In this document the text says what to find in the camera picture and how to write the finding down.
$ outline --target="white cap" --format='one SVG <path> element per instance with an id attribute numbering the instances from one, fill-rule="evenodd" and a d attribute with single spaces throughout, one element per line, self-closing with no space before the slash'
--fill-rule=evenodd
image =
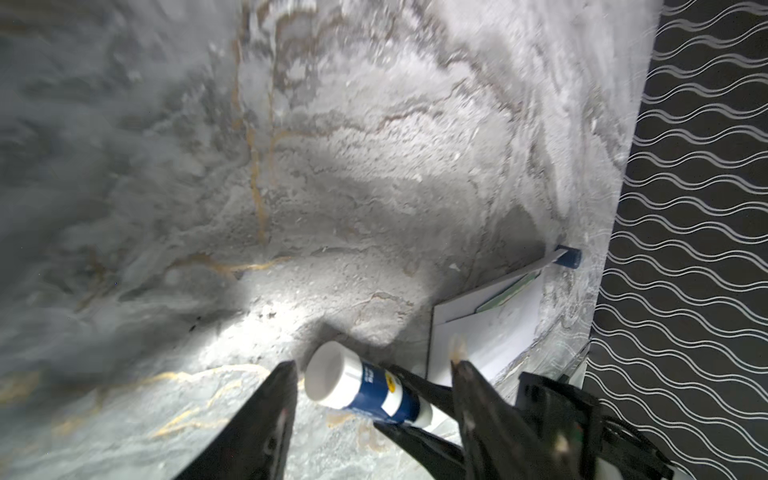
<path id="1" fill-rule="evenodd" d="M 419 397 L 419 415 L 411 426 L 423 429 L 432 423 L 432 404 Z"/>
<path id="2" fill-rule="evenodd" d="M 304 374 L 306 396 L 320 405 L 343 409 L 362 385 L 362 362 L 338 342 L 327 342 L 312 355 Z"/>

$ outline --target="blue label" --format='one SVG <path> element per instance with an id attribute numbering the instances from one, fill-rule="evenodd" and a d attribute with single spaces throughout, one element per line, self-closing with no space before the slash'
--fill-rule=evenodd
<path id="1" fill-rule="evenodd" d="M 392 399 L 388 399 L 387 395 L 392 397 L 399 393 L 399 389 L 402 389 L 402 401 L 394 414 L 389 415 L 382 406 L 385 401 L 392 405 Z M 362 362 L 360 390 L 346 409 L 384 422 L 403 423 L 412 422 L 419 416 L 420 405 L 419 398 L 401 385 L 391 373 L 378 366 Z"/>

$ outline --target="gray marble countertop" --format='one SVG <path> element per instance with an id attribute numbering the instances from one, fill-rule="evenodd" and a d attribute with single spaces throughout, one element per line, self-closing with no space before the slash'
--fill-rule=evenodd
<path id="1" fill-rule="evenodd" d="M 500 390 L 586 342 L 658 1 L 13 8 L 0 478 L 172 478 L 328 339 L 424 373 L 432 305 L 558 243 Z M 426 473 L 300 392 L 286 477 Z"/>

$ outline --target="glue stick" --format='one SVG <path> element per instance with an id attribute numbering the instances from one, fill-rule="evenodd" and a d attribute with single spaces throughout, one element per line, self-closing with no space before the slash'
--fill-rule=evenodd
<path id="1" fill-rule="evenodd" d="M 432 406 L 397 376 L 360 359 L 338 342 L 324 343 L 312 355 L 304 376 L 306 395 L 332 409 L 349 410 L 388 423 L 424 428 Z"/>

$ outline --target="wavy line pattern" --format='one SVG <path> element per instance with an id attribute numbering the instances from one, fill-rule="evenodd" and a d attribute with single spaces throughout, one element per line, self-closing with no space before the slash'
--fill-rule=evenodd
<path id="1" fill-rule="evenodd" d="M 768 263 L 765 260 L 763 260 L 763 258 L 760 257 L 759 255 L 756 255 L 755 253 L 752 253 L 746 250 L 728 250 L 727 252 L 722 252 L 715 255 L 707 255 L 705 253 L 699 252 L 698 250 L 694 249 L 689 243 L 683 242 L 682 240 L 673 238 L 673 239 L 665 240 L 659 243 L 645 243 L 644 241 L 637 238 L 637 235 L 635 235 L 634 233 L 627 232 L 624 230 L 613 232 L 611 234 L 611 239 L 613 240 L 614 238 L 626 238 L 632 243 L 634 243 L 637 247 L 640 247 L 642 250 L 646 250 L 646 251 L 660 250 L 665 247 L 681 248 L 682 250 L 685 250 L 685 252 L 688 253 L 694 259 L 702 262 L 711 263 L 711 262 L 718 262 L 721 260 L 728 260 L 730 258 L 739 258 L 741 260 L 746 260 L 747 262 L 752 263 L 754 266 L 761 269 L 763 272 L 768 273 Z"/>
<path id="2" fill-rule="evenodd" d="M 590 359 L 587 359 L 587 364 L 592 367 L 593 370 L 597 370 L 598 372 L 615 372 L 618 373 L 620 376 L 624 378 L 624 381 L 627 382 L 629 386 L 632 387 L 632 389 L 638 393 L 642 393 L 644 395 L 661 395 L 669 400 L 671 400 L 677 407 L 683 411 L 684 415 L 687 416 L 689 419 L 692 419 L 694 421 L 702 422 L 702 423 L 713 423 L 718 425 L 725 425 L 731 428 L 733 431 L 739 434 L 741 438 L 745 439 L 747 442 L 749 442 L 756 450 L 759 450 L 763 452 L 765 455 L 768 455 L 768 449 L 761 445 L 757 440 L 755 440 L 752 435 L 741 425 L 734 422 L 731 419 L 727 419 L 725 417 L 711 417 L 706 415 L 700 415 L 685 405 L 685 402 L 682 402 L 680 400 L 680 397 L 672 393 L 670 390 L 662 389 L 662 388 L 647 388 L 639 385 L 636 383 L 632 377 L 627 373 L 625 369 L 622 369 L 619 366 L 616 365 L 600 365 L 599 363 L 595 363 L 591 361 Z"/>
<path id="3" fill-rule="evenodd" d="M 759 323 L 760 325 L 768 326 L 768 317 L 761 316 L 755 313 L 743 302 L 730 298 L 729 296 L 710 296 L 704 299 L 694 298 L 690 295 L 687 295 L 680 287 L 678 287 L 672 282 L 667 282 L 665 280 L 656 280 L 654 282 L 649 282 L 649 283 L 636 282 L 632 280 L 629 277 L 629 275 L 627 275 L 624 271 L 619 270 L 618 268 L 605 269 L 605 271 L 603 272 L 603 278 L 605 278 L 607 275 L 619 276 L 624 282 L 626 282 L 628 285 L 632 286 L 636 290 L 651 290 L 653 288 L 664 288 L 674 293 L 677 296 L 677 298 L 679 298 L 683 302 L 692 306 L 708 306 L 708 305 L 713 305 L 717 303 L 722 305 L 730 305 L 733 308 L 739 310 L 743 315 L 749 317 L 752 321 Z"/>
<path id="4" fill-rule="evenodd" d="M 768 5 L 666 1 L 584 387 L 700 480 L 768 477 Z"/>
<path id="5" fill-rule="evenodd" d="M 623 370 L 621 370 L 621 369 L 616 369 L 616 370 L 613 370 L 613 371 L 617 371 L 617 372 L 619 372 L 619 373 L 620 373 L 620 375 L 622 375 L 622 376 L 623 376 L 623 375 L 625 375 L 625 374 L 624 374 L 624 371 L 623 371 Z M 630 383 L 630 386 L 634 387 L 636 390 L 637 390 L 638 388 L 639 388 L 639 389 L 642 389 L 642 387 L 640 387 L 640 386 L 639 386 L 637 383 L 635 383 L 635 382 L 632 382 L 632 381 L 631 381 L 631 379 L 629 379 L 628 377 L 626 377 L 626 376 L 625 376 L 625 379 L 628 379 L 628 380 L 629 380 L 629 381 L 628 381 L 628 383 Z M 603 387 L 604 387 L 604 389 L 605 389 L 605 391 L 606 391 L 606 392 L 609 392 L 609 391 L 610 391 L 610 389 L 609 389 L 608 387 L 606 387 L 606 386 L 605 386 L 605 384 L 603 384 Z M 625 393 L 625 394 L 620 394 L 620 393 L 616 393 L 616 392 L 612 392 L 612 393 L 613 393 L 613 395 L 611 395 L 611 394 L 609 393 L 609 396 L 610 396 L 611 398 L 613 398 L 613 399 L 629 399 L 629 400 L 631 400 L 632 402 L 635 402 L 635 403 L 636 403 L 636 404 L 638 404 L 638 405 L 639 405 L 639 406 L 640 406 L 642 409 L 644 409 L 644 410 L 645 410 L 647 413 L 649 413 L 649 416 L 650 416 L 651 418 L 655 418 L 655 419 L 656 419 L 656 420 L 657 420 L 659 423 L 661 423 L 662 425 L 672 426 L 672 427 L 674 427 L 674 428 L 681 428 L 681 429 L 686 429 L 688 432 L 691 432 L 691 433 L 693 433 L 695 436 L 699 437 L 699 440 L 701 440 L 701 441 L 702 441 L 704 444 L 706 444 L 706 445 L 707 445 L 707 447 L 710 449 L 710 451 L 711 451 L 712 453 L 714 453 L 715 455 L 719 456 L 719 457 L 720 457 L 720 458 L 722 458 L 723 460 L 731 460 L 731 461 L 734 461 L 734 460 L 735 460 L 735 461 L 737 461 L 737 462 L 741 461 L 741 462 L 750 463 L 750 464 L 752 464 L 752 465 L 758 465 L 758 466 L 760 466 L 762 469 L 767 469 L 767 468 L 768 468 L 768 463 L 766 463 L 766 462 L 765 462 L 764 460 L 762 460 L 762 459 L 758 459 L 758 458 L 755 458 L 755 457 L 749 457 L 749 456 L 746 456 L 746 455 L 731 455 L 731 454 L 729 454 L 729 453 L 726 453 L 724 450 L 717 448 L 717 447 L 716 447 L 716 446 L 715 446 L 715 445 L 714 445 L 714 444 L 713 444 L 713 443 L 712 443 L 712 442 L 711 442 L 711 441 L 710 441 L 710 440 L 707 438 L 707 436 L 706 436 L 706 435 L 704 435 L 704 433 L 703 433 L 703 432 L 702 432 L 700 429 L 698 429 L 697 427 L 693 426 L 693 425 L 692 425 L 692 424 L 690 424 L 690 423 L 687 423 L 687 422 L 669 422 L 669 421 L 668 421 L 668 420 L 666 420 L 666 419 L 662 419 L 662 418 L 661 418 L 659 415 L 655 414 L 655 413 L 653 412 L 653 410 L 652 410 L 652 409 L 651 409 L 651 408 L 648 406 L 648 404 L 647 404 L 647 403 L 646 403 L 646 402 L 645 402 L 645 401 L 644 401 L 644 400 L 643 400 L 641 397 L 639 397 L 639 396 L 636 396 L 636 395 L 633 395 L 633 394 L 630 394 L 630 393 Z M 695 415 L 695 414 L 691 415 L 690 413 L 693 413 L 693 412 L 692 412 L 691 410 L 689 410 L 688 408 L 686 408 L 686 407 L 684 406 L 684 404 L 683 404 L 683 403 L 682 403 L 682 402 L 681 402 L 681 401 L 680 401 L 680 400 L 679 400 L 679 399 L 678 399 L 676 396 L 672 396 L 672 395 L 669 395 L 669 396 L 668 396 L 668 398 L 669 398 L 669 399 L 672 399 L 672 400 L 673 400 L 673 401 L 674 401 L 674 402 L 675 402 L 675 403 L 678 405 L 678 407 L 681 407 L 681 406 L 682 406 L 681 410 L 683 411 L 684 415 L 688 416 L 688 418 L 690 418 L 690 419 L 695 419 L 695 421 L 698 421 L 698 422 L 702 422 L 702 423 L 704 423 L 704 424 L 707 424 L 707 423 L 710 423 L 710 424 L 711 424 L 711 423 L 716 423 L 716 424 L 720 424 L 720 425 L 725 425 L 725 426 L 731 426 L 731 427 L 733 427 L 733 425 L 732 425 L 732 424 L 730 424 L 730 423 L 728 423 L 728 422 L 722 422 L 722 421 L 719 421 L 719 422 L 718 422 L 717 420 L 713 422 L 713 421 L 709 420 L 707 417 L 702 417 L 702 416 L 699 416 L 699 415 Z M 737 431 L 737 433 L 741 433 L 741 436 L 742 436 L 742 438 L 744 438 L 744 439 L 745 439 L 747 442 L 749 442 L 750 444 L 751 444 L 752 442 L 754 442 L 754 445 L 753 445 L 753 447 L 754 447 L 755 449 L 759 449 L 759 450 L 761 450 L 761 451 L 762 451 L 762 450 L 766 450 L 766 451 L 768 451 L 768 449 L 765 449 L 765 447 L 763 447 L 763 446 L 762 446 L 762 445 L 760 445 L 759 443 L 755 442 L 755 441 L 754 441 L 754 439 L 752 438 L 752 436 L 751 436 L 751 435 L 749 435 L 748 433 L 746 433 L 746 430 L 744 430 L 743 428 L 740 428 L 740 427 L 738 426 L 738 424 L 736 424 L 735 422 L 733 422 L 733 424 L 734 424 L 734 425 L 737 425 L 737 427 L 736 427 L 736 428 L 734 428 L 734 430 L 736 430 L 736 431 Z"/>
<path id="6" fill-rule="evenodd" d="M 674 158 L 671 160 L 662 160 L 656 154 L 653 154 L 651 152 L 639 151 L 637 153 L 630 155 L 628 161 L 631 162 L 631 161 L 637 161 L 637 160 L 649 160 L 651 163 L 661 168 L 676 167 L 677 165 L 684 164 L 685 162 L 690 160 L 706 160 L 710 162 L 712 165 L 714 165 L 715 167 L 732 169 L 732 168 L 745 167 L 756 161 L 768 160 L 768 152 L 758 152 L 756 154 L 750 155 L 749 157 L 745 157 L 739 160 L 724 160 L 718 157 L 717 155 L 713 154 L 712 152 L 698 150 L 698 151 L 689 152 L 679 158 Z"/>
<path id="7" fill-rule="evenodd" d="M 756 373 L 756 374 L 762 374 L 768 372 L 768 366 L 757 366 L 752 365 L 749 362 L 745 362 L 739 356 L 737 356 L 733 350 L 729 349 L 725 345 L 719 342 L 715 342 L 713 340 L 696 340 L 696 341 L 690 341 L 681 339 L 680 337 L 673 334 L 663 323 L 657 322 L 656 320 L 646 319 L 641 320 L 639 322 L 631 322 L 624 318 L 623 315 L 621 315 L 621 312 L 619 312 L 614 306 L 612 305 L 600 305 L 596 306 L 595 310 L 604 310 L 610 312 L 616 320 L 619 321 L 622 325 L 631 328 L 636 329 L 638 327 L 643 326 L 650 326 L 653 327 L 660 332 L 664 334 L 673 344 L 677 346 L 681 346 L 683 348 L 688 349 L 696 349 L 696 348 L 711 348 L 715 349 L 718 352 L 722 353 L 728 359 L 733 362 L 734 365 L 739 366 L 739 368 L 746 370 L 747 372 Z"/>
<path id="8" fill-rule="evenodd" d="M 654 373 L 654 375 L 666 386 L 669 386 L 673 389 L 677 390 L 696 390 L 698 392 L 702 392 L 707 395 L 710 399 L 712 399 L 720 408 L 723 409 L 723 411 L 727 412 L 729 415 L 734 416 L 738 419 L 747 420 L 750 422 L 754 421 L 766 421 L 768 420 L 768 413 L 765 412 L 744 412 L 743 410 L 740 410 L 736 407 L 731 406 L 726 402 L 722 395 L 719 394 L 719 392 L 709 385 L 706 385 L 701 382 L 695 382 L 695 381 L 687 381 L 687 382 L 677 382 L 666 375 L 653 363 L 650 362 L 647 359 L 641 358 L 641 357 L 624 357 L 621 355 L 618 355 L 612 348 L 611 344 L 606 342 L 603 339 L 600 338 L 593 338 L 591 340 L 592 345 L 598 345 L 602 347 L 602 349 L 613 359 L 616 360 L 617 364 L 620 365 L 642 365 L 645 368 L 649 369 L 651 372 Z"/>
<path id="9" fill-rule="evenodd" d="M 691 183 L 686 182 L 685 180 L 680 179 L 675 174 L 670 174 L 668 172 L 661 172 L 658 174 L 651 175 L 649 178 L 646 178 L 645 180 L 635 180 L 633 178 L 625 177 L 624 182 L 625 184 L 629 185 L 630 187 L 645 187 L 646 185 L 655 182 L 656 180 L 667 180 L 672 182 L 673 184 L 677 185 L 679 188 L 682 188 L 683 190 L 701 190 L 702 188 L 709 187 L 710 185 L 718 184 L 718 183 L 727 183 L 727 184 L 733 184 L 739 187 L 741 190 L 744 190 L 748 194 L 752 195 L 765 195 L 768 194 L 768 187 L 759 187 L 757 185 L 753 185 L 750 182 L 744 180 L 742 177 L 739 177 L 737 175 L 717 175 L 715 177 L 710 177 L 709 179 L 698 182 L 698 183 Z"/>
<path id="10" fill-rule="evenodd" d="M 720 133 L 711 135 L 709 137 L 699 137 L 697 135 L 690 133 L 688 130 L 685 130 L 684 128 L 672 128 L 671 130 L 667 130 L 664 133 L 659 134 L 654 138 L 640 138 L 637 135 L 635 135 L 633 137 L 633 140 L 634 140 L 634 144 L 637 145 L 638 147 L 650 147 L 651 145 L 656 144 L 667 137 L 680 137 L 680 138 L 683 138 L 689 144 L 694 144 L 694 145 L 708 145 L 720 140 L 721 138 L 725 138 L 729 135 L 734 135 L 734 134 L 749 135 L 755 140 L 761 141 L 763 143 L 768 143 L 768 134 L 766 134 L 764 131 L 760 130 L 757 127 L 753 127 L 752 125 L 735 125 L 733 127 L 728 127 L 725 130 L 721 131 Z"/>
<path id="11" fill-rule="evenodd" d="M 731 5 L 730 7 L 724 9 L 722 12 L 718 13 L 717 15 L 713 16 L 712 18 L 710 18 L 705 22 L 694 23 L 686 20 L 685 18 L 680 18 L 677 20 L 673 20 L 671 22 L 667 22 L 656 31 L 656 36 L 658 37 L 660 34 L 664 33 L 665 31 L 671 28 L 682 28 L 683 30 L 688 32 L 702 31 L 716 24 L 720 19 L 732 13 L 737 13 L 737 12 L 749 12 L 752 15 L 763 15 L 765 10 L 762 9 L 762 5 L 754 5 L 746 2 L 737 3 L 735 5 Z"/>
<path id="12" fill-rule="evenodd" d="M 730 208 L 715 208 L 710 207 L 707 205 L 706 202 L 701 200 L 697 197 L 677 197 L 673 198 L 672 200 L 669 200 L 667 202 L 659 203 L 654 202 L 650 198 L 646 197 L 645 195 L 639 193 L 639 192 L 627 192 L 625 194 L 622 194 L 619 197 L 619 204 L 621 202 L 624 202 L 626 200 L 637 200 L 641 204 L 643 204 L 646 208 L 650 208 L 651 210 L 666 210 L 667 208 L 674 207 L 675 205 L 693 205 L 694 207 L 698 208 L 701 212 L 711 215 L 713 217 L 728 217 L 733 214 L 738 214 L 739 212 L 745 211 L 745 210 L 756 210 L 760 212 L 764 212 L 768 214 L 768 204 L 765 202 L 744 202 L 742 204 L 734 205 Z"/>
<path id="13" fill-rule="evenodd" d="M 730 292 L 751 292 L 753 290 L 768 289 L 768 281 L 765 280 L 747 284 L 731 283 L 727 280 L 724 280 L 723 277 L 718 275 L 712 269 L 706 268 L 704 266 L 693 265 L 679 270 L 672 270 L 671 268 L 666 268 L 655 258 L 643 254 L 622 258 L 615 256 L 611 252 L 608 252 L 608 259 L 618 265 L 629 265 L 633 262 L 644 262 L 651 265 L 658 273 L 661 273 L 664 276 L 683 276 L 698 273 L 715 282 L 720 288 Z"/>
<path id="14" fill-rule="evenodd" d="M 598 383 L 598 385 L 600 385 L 601 388 L 604 386 L 602 381 L 598 382 L 598 379 L 600 379 L 600 377 L 596 376 L 592 372 L 587 371 L 585 376 L 588 379 L 595 380 L 595 382 Z M 625 421 L 629 421 L 624 415 L 622 415 L 621 410 L 616 406 L 616 404 L 614 404 L 610 400 L 600 399 L 600 404 L 609 407 L 611 410 L 613 410 L 616 413 L 616 415 L 619 418 L 621 418 L 621 419 L 623 419 Z M 713 468 L 716 468 L 717 470 L 720 470 L 729 480 L 737 480 L 737 478 L 733 475 L 733 473 L 731 473 L 731 471 L 728 468 L 726 468 L 726 466 L 723 465 L 722 463 L 717 462 L 717 461 L 712 460 L 712 459 L 707 458 L 707 457 L 695 457 L 693 455 L 689 455 L 686 452 L 683 452 L 682 450 L 680 450 L 675 445 L 675 443 L 670 439 L 669 435 L 667 435 L 666 432 L 664 432 L 663 430 L 659 429 L 658 427 L 655 427 L 653 425 L 636 425 L 636 426 L 637 426 L 637 429 L 640 430 L 641 432 L 651 432 L 651 433 L 654 433 L 655 435 L 657 435 L 658 437 L 660 437 L 661 439 L 663 439 L 667 443 L 667 446 L 669 447 L 669 449 L 672 452 L 674 452 L 680 458 L 684 458 L 690 464 L 693 464 L 693 465 L 709 465 L 710 467 L 713 467 Z"/>
<path id="15" fill-rule="evenodd" d="M 674 460 L 670 460 L 670 463 L 673 467 L 677 468 L 681 472 L 683 472 L 685 475 L 688 475 L 690 477 L 690 480 L 697 480 L 696 476 L 690 472 L 687 468 L 685 468 L 685 465 L 683 465 L 680 462 L 675 462 Z"/>
<path id="16" fill-rule="evenodd" d="M 675 233 L 677 235 L 689 235 L 691 233 L 696 233 L 700 230 L 717 230 L 719 232 L 724 233 L 728 238 L 733 240 L 734 242 L 741 243 L 743 245 L 754 245 L 757 243 L 762 243 L 766 239 L 768 239 L 768 233 L 765 235 L 759 235 L 758 237 L 748 237 L 747 235 L 742 235 L 740 233 L 737 233 L 733 228 L 728 227 L 726 224 L 721 222 L 702 222 L 697 223 L 696 225 L 692 225 L 691 227 L 679 227 L 675 225 L 674 223 L 671 223 L 669 220 L 667 220 L 666 217 L 662 217 L 661 215 L 656 214 L 650 214 L 650 215 L 643 215 L 640 218 L 637 218 L 635 220 L 627 220 L 623 218 L 621 215 L 616 216 L 616 223 L 621 225 L 622 227 L 635 227 L 637 225 L 640 225 L 644 222 L 654 222 L 658 223 L 667 230 L 669 230 L 671 233 Z"/>
<path id="17" fill-rule="evenodd" d="M 710 67 L 721 63 L 731 63 L 741 68 L 762 68 L 768 65 L 768 58 L 748 58 L 737 53 L 726 53 L 715 57 L 709 60 L 707 63 L 691 70 L 683 70 L 682 68 L 675 65 L 661 65 L 649 71 L 647 79 L 650 80 L 652 77 L 659 74 L 669 74 L 680 79 L 693 78 L 705 72 Z"/>
<path id="18" fill-rule="evenodd" d="M 675 55 L 680 54 L 686 48 L 691 47 L 693 45 L 700 45 L 700 44 L 704 44 L 707 47 L 716 48 L 718 50 L 722 50 L 724 48 L 732 48 L 738 45 L 739 43 L 741 43 L 742 41 L 747 40 L 752 35 L 755 35 L 756 33 L 764 30 L 768 30 L 768 22 L 763 22 L 759 25 L 755 25 L 754 27 L 745 31 L 743 34 L 739 35 L 738 37 L 729 38 L 728 40 L 721 40 L 719 38 L 713 37 L 712 35 L 698 35 L 697 37 L 689 38 L 682 45 L 675 48 L 674 50 L 669 50 L 669 51 L 654 50 L 654 53 L 651 55 L 651 58 L 653 58 L 654 60 L 669 60 Z"/>
<path id="19" fill-rule="evenodd" d="M 603 391 L 607 394 L 608 397 L 614 400 L 629 400 L 638 406 L 640 406 L 648 415 L 649 418 L 653 419 L 656 423 L 660 425 L 664 425 L 668 428 L 672 429 L 683 429 L 688 431 L 689 433 L 696 436 L 705 446 L 715 454 L 717 457 L 720 457 L 723 460 L 730 461 L 730 462 L 738 462 L 738 463 L 748 463 L 750 465 L 755 465 L 756 467 L 760 468 L 761 470 L 765 470 L 768 472 L 768 463 L 766 463 L 764 460 L 760 458 L 755 457 L 749 457 L 746 455 L 732 455 L 728 452 L 725 452 L 724 450 L 716 447 L 704 433 L 696 427 L 693 427 L 690 424 L 687 424 L 685 422 L 671 422 L 669 420 L 666 420 L 659 415 L 657 415 L 653 409 L 650 409 L 648 407 L 648 404 L 644 402 L 641 398 L 627 394 L 627 393 L 616 393 L 613 392 L 611 389 L 609 389 L 605 384 L 602 382 L 600 377 L 592 376 L 591 377 L 595 382 L 598 382 L 603 389 Z"/>
<path id="20" fill-rule="evenodd" d="M 730 118 L 731 120 L 749 120 L 750 118 L 764 114 L 767 111 L 768 104 L 747 111 L 734 110 L 726 104 L 706 104 L 688 114 L 676 116 L 670 115 L 664 110 L 654 108 L 652 110 L 644 111 L 639 117 L 637 117 L 637 122 L 640 123 L 641 120 L 646 118 L 660 118 L 662 121 L 664 121 L 664 123 L 667 124 L 682 124 L 691 120 L 692 118 L 708 112 L 716 112 L 723 115 L 724 117 Z"/>
<path id="21" fill-rule="evenodd" d="M 614 332 L 608 332 L 607 330 L 603 330 L 597 325 L 593 326 L 594 330 L 598 333 L 600 333 L 602 336 L 605 337 L 612 337 L 612 336 L 622 336 L 626 339 L 628 339 L 630 342 L 632 342 L 642 353 L 644 353 L 647 356 L 651 357 L 665 357 L 665 356 L 672 356 L 676 359 L 682 360 L 683 363 L 688 365 L 688 367 L 693 370 L 693 372 L 701 377 L 702 379 L 708 380 L 710 382 L 736 382 L 740 383 L 751 390 L 753 390 L 764 402 L 768 402 L 768 392 L 763 388 L 762 385 L 760 385 L 755 380 L 751 379 L 750 377 L 740 375 L 738 373 L 726 373 L 723 375 L 715 374 L 712 372 L 708 372 L 701 367 L 699 367 L 688 355 L 681 353 L 675 349 L 662 349 L 662 350 L 654 350 L 651 348 L 646 347 L 637 337 L 626 330 L 618 330 Z"/>
<path id="22" fill-rule="evenodd" d="M 761 83 L 761 84 L 768 85 L 768 74 L 756 73 L 756 74 L 747 75 L 746 77 L 742 77 L 739 80 L 736 80 L 735 82 L 731 83 L 730 85 L 727 85 L 726 87 L 722 87 L 722 88 L 707 88 L 695 82 L 688 82 L 682 85 L 678 85 L 674 88 L 671 88 L 667 93 L 663 95 L 658 95 L 656 97 L 652 97 L 648 94 L 643 93 L 643 103 L 659 104 L 662 101 L 665 101 L 668 98 L 676 94 L 679 94 L 683 91 L 691 91 L 694 94 L 704 98 L 715 98 L 721 95 L 725 95 L 726 93 L 730 93 L 731 91 L 736 90 L 738 87 L 743 87 L 744 85 L 751 84 L 751 83 Z"/>
<path id="23" fill-rule="evenodd" d="M 632 299 L 639 302 L 645 309 L 655 316 L 663 318 L 674 318 L 675 316 L 687 316 L 695 319 L 701 324 L 701 326 L 709 333 L 719 336 L 720 338 L 738 338 L 740 336 L 751 336 L 756 339 L 760 339 L 764 342 L 768 342 L 768 333 L 758 329 L 738 329 L 738 330 L 725 330 L 717 328 L 709 323 L 700 313 L 695 310 L 679 308 L 675 310 L 660 310 L 651 305 L 645 297 L 638 295 L 634 292 L 626 292 L 621 295 L 614 295 L 607 292 L 604 288 L 600 288 L 600 294 L 608 300 L 619 302 L 622 300 Z"/>

